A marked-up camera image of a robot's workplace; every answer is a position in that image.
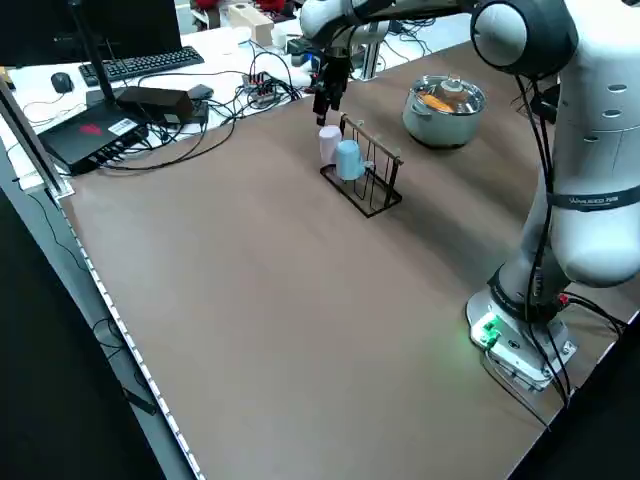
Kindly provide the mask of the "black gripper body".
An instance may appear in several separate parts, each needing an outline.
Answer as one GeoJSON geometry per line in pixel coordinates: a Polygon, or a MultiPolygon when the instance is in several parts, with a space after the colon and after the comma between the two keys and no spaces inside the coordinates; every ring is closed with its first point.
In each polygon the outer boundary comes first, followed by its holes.
{"type": "Polygon", "coordinates": [[[327,98],[341,98],[349,80],[349,59],[325,56],[316,79],[315,92],[327,98]]]}

